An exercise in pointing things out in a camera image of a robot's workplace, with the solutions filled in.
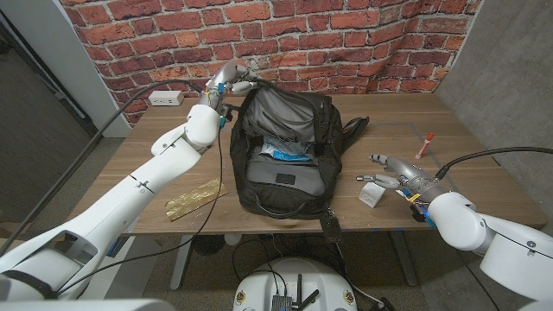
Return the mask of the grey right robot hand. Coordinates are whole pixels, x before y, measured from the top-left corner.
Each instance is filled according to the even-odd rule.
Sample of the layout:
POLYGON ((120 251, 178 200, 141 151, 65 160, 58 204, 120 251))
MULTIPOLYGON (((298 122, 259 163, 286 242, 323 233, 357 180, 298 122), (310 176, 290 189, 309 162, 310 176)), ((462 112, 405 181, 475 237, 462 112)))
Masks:
POLYGON ((369 159, 385 166, 385 171, 393 176, 358 175, 357 181, 373 182, 383 188, 406 188, 410 194, 419 194, 418 199, 427 203, 449 192, 435 177, 410 162, 380 154, 370 155, 369 159))

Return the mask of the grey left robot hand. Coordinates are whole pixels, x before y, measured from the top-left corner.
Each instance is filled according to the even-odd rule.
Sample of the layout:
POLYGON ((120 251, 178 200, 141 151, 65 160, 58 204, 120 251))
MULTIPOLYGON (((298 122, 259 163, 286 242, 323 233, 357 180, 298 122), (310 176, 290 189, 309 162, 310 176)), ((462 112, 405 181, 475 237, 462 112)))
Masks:
POLYGON ((206 87, 209 106, 219 110, 228 93, 244 94, 259 87, 259 83, 257 75, 247 67, 229 61, 206 83, 206 87))

